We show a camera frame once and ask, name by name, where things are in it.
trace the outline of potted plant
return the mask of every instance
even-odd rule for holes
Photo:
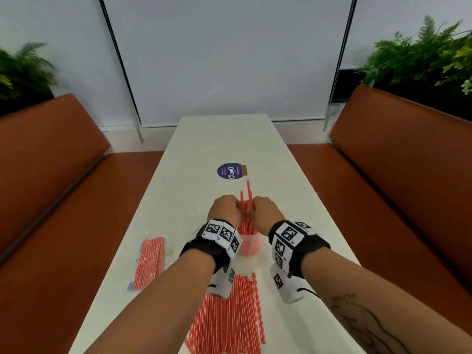
[[[29,42],[14,55],[0,48],[0,117],[54,98],[55,68],[36,53],[45,45]]]
[[[362,83],[472,120],[472,31],[456,33],[461,23],[436,29],[426,16],[417,40],[397,32],[375,43]]]

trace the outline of hand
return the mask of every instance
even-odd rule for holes
[[[207,221],[225,220],[237,230],[241,225],[242,217],[241,202],[236,196],[224,195],[218,197],[209,209]]]
[[[252,202],[254,210],[248,208],[247,215],[256,231],[264,236],[268,236],[270,229],[276,222],[285,220],[275,202],[268,197],[256,196]]]

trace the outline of forearm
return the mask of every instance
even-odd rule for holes
[[[177,353],[200,308],[213,258],[188,250],[120,313],[86,354]]]
[[[404,290],[322,248],[302,273],[367,353],[470,353],[472,338]]]

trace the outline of pile of straws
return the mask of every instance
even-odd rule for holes
[[[144,240],[131,289],[143,289],[164,271],[164,238]]]
[[[243,213],[243,221],[241,222],[241,226],[239,227],[238,232],[243,236],[251,236],[251,235],[257,234],[257,231],[254,230],[254,227],[252,226],[252,222],[249,220],[249,216],[247,215],[248,208],[254,209],[254,204],[252,203],[251,184],[249,184],[249,180],[247,181],[247,193],[249,195],[249,200],[244,200],[243,191],[241,191],[240,193],[241,212]]]
[[[252,281],[235,276],[228,299],[206,294],[185,339],[191,354],[260,354],[261,343],[265,335],[254,273]]]

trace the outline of baseboard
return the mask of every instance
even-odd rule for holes
[[[328,134],[344,105],[331,106],[329,122],[325,120],[299,120],[274,122],[286,144],[316,144],[329,142]],[[141,143],[134,125],[101,127],[114,152],[165,150],[176,127],[143,128],[145,141]]]

